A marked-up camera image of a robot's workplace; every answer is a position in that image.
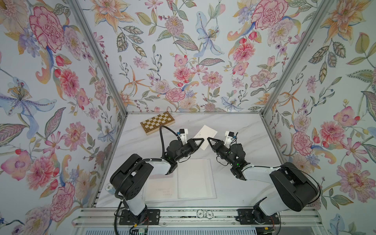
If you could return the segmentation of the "white photo album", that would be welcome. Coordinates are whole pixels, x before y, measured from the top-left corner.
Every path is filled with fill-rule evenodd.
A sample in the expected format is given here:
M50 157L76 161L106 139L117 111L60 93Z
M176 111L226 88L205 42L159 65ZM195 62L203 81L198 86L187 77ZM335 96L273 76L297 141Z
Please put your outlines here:
M143 191L148 203L216 198L209 159L192 159L178 165L170 175L151 175Z

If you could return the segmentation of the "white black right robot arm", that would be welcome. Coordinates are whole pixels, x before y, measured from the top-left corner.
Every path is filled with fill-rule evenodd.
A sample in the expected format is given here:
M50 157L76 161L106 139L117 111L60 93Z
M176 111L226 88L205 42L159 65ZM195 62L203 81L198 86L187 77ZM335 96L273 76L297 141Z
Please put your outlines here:
M246 161L246 153L241 144L233 138L226 142L207 138L213 152L231 166L231 173L239 180L260 181L273 187L273 192L258 201L251 210L238 210L241 224L270 224L273 218L286 210L300 212L306 205L320 197L319 186L309 180L302 170L292 163L281 166L258 166Z

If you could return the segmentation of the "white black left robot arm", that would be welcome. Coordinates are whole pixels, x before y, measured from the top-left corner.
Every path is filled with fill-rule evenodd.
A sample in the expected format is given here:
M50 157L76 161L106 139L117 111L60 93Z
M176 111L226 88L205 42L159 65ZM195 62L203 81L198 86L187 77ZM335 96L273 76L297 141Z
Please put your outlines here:
M131 155L111 176L110 184L115 189L115 198L134 217L145 215L147 206L141 191L152 175L169 175L175 171L179 161L194 154L205 140L189 139L170 142L161 158L141 158Z

